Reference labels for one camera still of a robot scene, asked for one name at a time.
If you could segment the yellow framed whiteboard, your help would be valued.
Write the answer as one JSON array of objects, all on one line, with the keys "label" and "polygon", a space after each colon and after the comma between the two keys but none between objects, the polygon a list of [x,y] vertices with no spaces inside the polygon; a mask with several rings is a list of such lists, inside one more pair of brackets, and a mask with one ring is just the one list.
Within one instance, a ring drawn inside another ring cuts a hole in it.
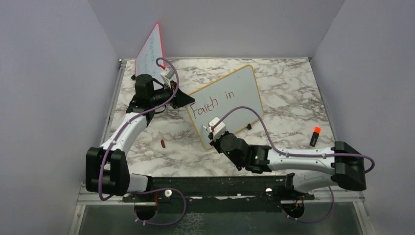
[{"label": "yellow framed whiteboard", "polygon": [[189,94],[195,99],[186,110],[204,149],[211,149],[208,133],[202,125],[215,117],[222,118],[235,107],[246,106],[264,115],[254,68],[245,65]]}]

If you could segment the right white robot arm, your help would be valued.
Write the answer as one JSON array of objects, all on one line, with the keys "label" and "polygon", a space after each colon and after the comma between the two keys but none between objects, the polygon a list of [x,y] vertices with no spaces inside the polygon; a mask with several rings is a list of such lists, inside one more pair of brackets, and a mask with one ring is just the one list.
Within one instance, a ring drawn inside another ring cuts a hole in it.
[{"label": "right white robot arm", "polygon": [[295,199],[317,188],[339,186],[350,191],[364,191],[366,171],[361,153],[344,141],[333,147],[316,150],[275,150],[268,145],[247,144],[226,131],[219,137],[209,134],[210,145],[224,154],[238,170],[261,174],[279,170],[302,170],[282,186],[283,195]]}]

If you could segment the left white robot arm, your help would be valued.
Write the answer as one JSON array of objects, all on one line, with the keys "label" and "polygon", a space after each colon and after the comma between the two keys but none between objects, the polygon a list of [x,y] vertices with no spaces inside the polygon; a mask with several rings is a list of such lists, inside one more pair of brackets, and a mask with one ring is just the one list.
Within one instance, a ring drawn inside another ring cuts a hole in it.
[{"label": "left white robot arm", "polygon": [[113,196],[135,192],[142,201],[153,197],[154,188],[149,184],[150,177],[131,174],[127,154],[140,133],[149,126],[157,109],[166,105],[178,109],[195,101],[183,93],[175,81],[170,81],[169,85],[160,89],[154,88],[154,82],[156,79],[149,74],[135,77],[135,95],[122,124],[100,147],[91,147],[87,151],[87,191]]}]

